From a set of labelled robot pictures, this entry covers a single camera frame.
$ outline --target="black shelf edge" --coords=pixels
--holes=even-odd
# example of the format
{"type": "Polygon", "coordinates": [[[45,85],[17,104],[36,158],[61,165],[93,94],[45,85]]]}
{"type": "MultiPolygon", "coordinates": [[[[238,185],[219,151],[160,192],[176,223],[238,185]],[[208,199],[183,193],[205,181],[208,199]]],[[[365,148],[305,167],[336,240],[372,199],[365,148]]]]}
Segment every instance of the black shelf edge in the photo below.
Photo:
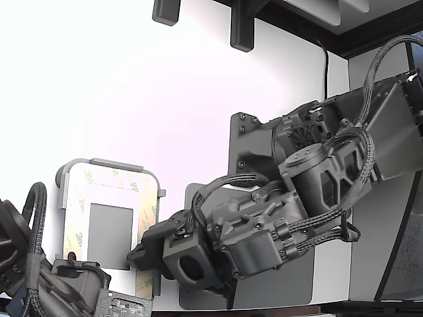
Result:
{"type": "MultiPolygon", "coordinates": [[[[318,45],[345,59],[378,48],[398,35],[423,30],[423,1],[336,35],[269,0],[214,0],[232,8],[230,44],[249,52],[254,48],[254,17],[318,45]]],[[[174,25],[178,22],[180,0],[155,0],[153,20],[174,25]]]]}

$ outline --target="white backdrop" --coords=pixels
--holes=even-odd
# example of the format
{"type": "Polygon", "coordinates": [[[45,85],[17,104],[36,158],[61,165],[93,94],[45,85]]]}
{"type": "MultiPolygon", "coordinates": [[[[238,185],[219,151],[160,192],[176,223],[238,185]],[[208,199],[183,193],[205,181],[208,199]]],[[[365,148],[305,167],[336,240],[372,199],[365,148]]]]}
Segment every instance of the white backdrop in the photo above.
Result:
{"type": "MultiPolygon", "coordinates": [[[[255,49],[229,45],[229,7],[182,0],[174,27],[153,0],[0,2],[0,198],[21,209],[34,182],[48,188],[43,247],[60,253],[58,168],[93,157],[142,165],[167,197],[227,172],[229,120],[266,122],[322,100],[324,55],[256,20],[255,49]]],[[[349,90],[348,62],[330,54],[328,92],[349,90]]]]}

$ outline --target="bolt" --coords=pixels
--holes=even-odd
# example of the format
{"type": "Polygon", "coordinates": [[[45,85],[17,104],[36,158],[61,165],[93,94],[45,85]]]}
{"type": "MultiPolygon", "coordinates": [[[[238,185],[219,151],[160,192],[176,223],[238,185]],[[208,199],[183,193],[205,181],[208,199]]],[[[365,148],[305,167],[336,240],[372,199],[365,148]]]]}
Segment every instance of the bolt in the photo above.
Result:
{"type": "Polygon", "coordinates": [[[316,122],[322,122],[325,120],[325,116],[322,114],[319,114],[316,118],[316,122]]]}
{"type": "Polygon", "coordinates": [[[252,197],[252,200],[256,201],[256,200],[259,200],[262,196],[260,195],[260,193],[253,193],[251,197],[252,197]]]}

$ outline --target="metal bracket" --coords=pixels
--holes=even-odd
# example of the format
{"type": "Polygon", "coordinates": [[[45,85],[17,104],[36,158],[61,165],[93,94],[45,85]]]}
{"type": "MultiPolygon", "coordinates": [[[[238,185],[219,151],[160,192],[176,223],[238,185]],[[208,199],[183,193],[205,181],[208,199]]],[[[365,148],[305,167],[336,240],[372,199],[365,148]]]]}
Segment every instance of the metal bracket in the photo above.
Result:
{"type": "Polygon", "coordinates": [[[180,0],[154,0],[153,20],[173,26],[178,22],[180,0]]]}
{"type": "Polygon", "coordinates": [[[269,0],[233,0],[231,46],[249,52],[254,48],[254,18],[269,0]]]}

